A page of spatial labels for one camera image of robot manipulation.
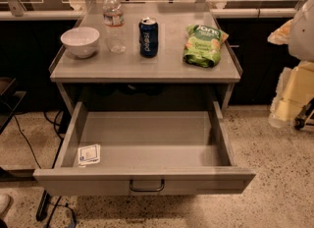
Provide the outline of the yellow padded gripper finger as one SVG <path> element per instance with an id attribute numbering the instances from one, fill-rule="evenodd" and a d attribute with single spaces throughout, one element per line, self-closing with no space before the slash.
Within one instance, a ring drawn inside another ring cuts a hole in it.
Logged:
<path id="1" fill-rule="evenodd" d="M 276 87 L 268 122 L 272 127 L 288 126 L 303 107 L 314 98 L 314 62 L 301 61 L 284 68 Z"/>

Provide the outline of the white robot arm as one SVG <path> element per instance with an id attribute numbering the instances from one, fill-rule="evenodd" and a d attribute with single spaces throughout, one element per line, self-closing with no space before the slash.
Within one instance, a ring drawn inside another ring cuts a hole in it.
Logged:
<path id="1" fill-rule="evenodd" d="M 268 41 L 288 46 L 299 64 L 284 68 L 273 99 L 269 123 L 273 127 L 294 124 L 298 130 L 313 125 L 314 114 L 314 0 L 307 0 L 292 20 L 272 32 Z"/>

